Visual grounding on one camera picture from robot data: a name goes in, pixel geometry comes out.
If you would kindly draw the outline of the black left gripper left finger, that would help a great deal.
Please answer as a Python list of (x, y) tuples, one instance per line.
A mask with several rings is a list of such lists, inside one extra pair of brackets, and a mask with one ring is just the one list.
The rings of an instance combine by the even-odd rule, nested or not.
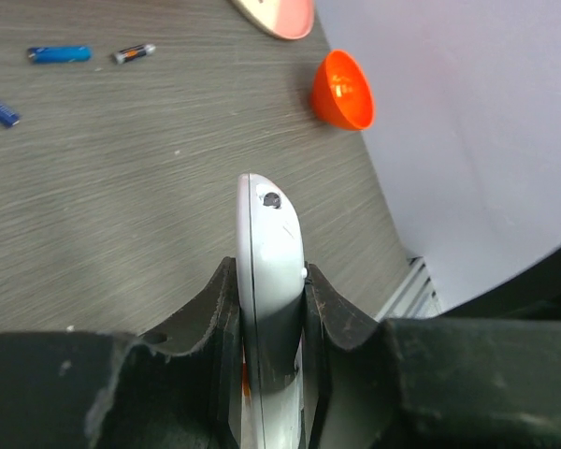
[(0, 332), (0, 448), (236, 448), (236, 263), (141, 336)]

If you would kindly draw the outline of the white remote control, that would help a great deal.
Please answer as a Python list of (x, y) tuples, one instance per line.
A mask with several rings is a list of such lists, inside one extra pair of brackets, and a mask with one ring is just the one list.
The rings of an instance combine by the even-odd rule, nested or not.
[(237, 288), (258, 448), (301, 439), (301, 298), (308, 271), (300, 223), (288, 196), (247, 173), (237, 184)]

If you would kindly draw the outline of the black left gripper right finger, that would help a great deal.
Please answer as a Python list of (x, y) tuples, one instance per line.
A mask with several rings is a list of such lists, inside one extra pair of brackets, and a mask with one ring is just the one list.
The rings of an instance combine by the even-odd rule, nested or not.
[(561, 248), (427, 319), (376, 321), (310, 266), (303, 324), (309, 448), (561, 448)]

